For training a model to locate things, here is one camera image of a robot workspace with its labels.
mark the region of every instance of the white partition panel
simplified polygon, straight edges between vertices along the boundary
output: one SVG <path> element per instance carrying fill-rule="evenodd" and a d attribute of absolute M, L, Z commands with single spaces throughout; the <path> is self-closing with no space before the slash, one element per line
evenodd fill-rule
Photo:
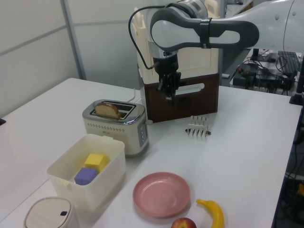
<path fill-rule="evenodd" d="M 66 28 L 0 57 L 0 118 L 78 72 Z"/>
<path fill-rule="evenodd" d="M 127 24 L 75 26 L 75 32 L 87 80 L 139 88 Z"/>
<path fill-rule="evenodd" d="M 1 0 L 0 53 L 65 25 L 60 0 Z"/>
<path fill-rule="evenodd" d="M 68 0 L 73 23 L 127 20 L 134 7 L 153 3 L 153 0 Z"/>

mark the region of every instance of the purple cube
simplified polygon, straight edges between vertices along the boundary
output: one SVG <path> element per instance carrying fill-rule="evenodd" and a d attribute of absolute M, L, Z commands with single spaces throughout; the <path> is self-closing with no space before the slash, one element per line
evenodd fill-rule
<path fill-rule="evenodd" d="M 75 176 L 75 182 L 79 185 L 87 185 L 91 183 L 97 175 L 98 173 L 96 169 L 83 167 Z"/>

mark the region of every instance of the pink plate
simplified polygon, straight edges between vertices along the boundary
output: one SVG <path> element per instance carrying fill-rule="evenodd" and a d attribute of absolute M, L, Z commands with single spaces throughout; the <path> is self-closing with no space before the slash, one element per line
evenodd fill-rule
<path fill-rule="evenodd" d="M 181 212 L 190 200 L 186 181 L 169 172 L 156 172 L 142 178 L 133 190 L 136 206 L 145 214 L 164 218 Z"/>

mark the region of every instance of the plastic storage bin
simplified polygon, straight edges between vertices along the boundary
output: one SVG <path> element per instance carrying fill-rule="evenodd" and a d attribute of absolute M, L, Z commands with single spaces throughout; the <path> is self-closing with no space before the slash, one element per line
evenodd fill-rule
<path fill-rule="evenodd" d="M 90 153 L 107 155 L 109 163 L 87 185 L 78 185 L 74 177 Z M 107 136 L 88 134 L 76 142 L 48 169 L 47 174 L 57 192 L 87 210 L 99 207 L 125 174 L 124 143 Z"/>

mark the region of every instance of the toaster slot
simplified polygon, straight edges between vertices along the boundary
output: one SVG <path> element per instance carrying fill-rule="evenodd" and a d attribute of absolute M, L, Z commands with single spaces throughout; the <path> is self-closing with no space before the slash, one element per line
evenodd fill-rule
<path fill-rule="evenodd" d="M 119 113 L 121 114 L 121 117 L 119 118 L 120 120 L 126 119 L 126 117 L 128 117 L 128 115 L 136 107 L 135 104 L 124 104 L 124 103 L 114 102 L 114 101 L 103 101 L 102 103 L 115 105 L 118 108 Z M 96 115 L 95 110 L 91 111 L 90 115 Z"/>

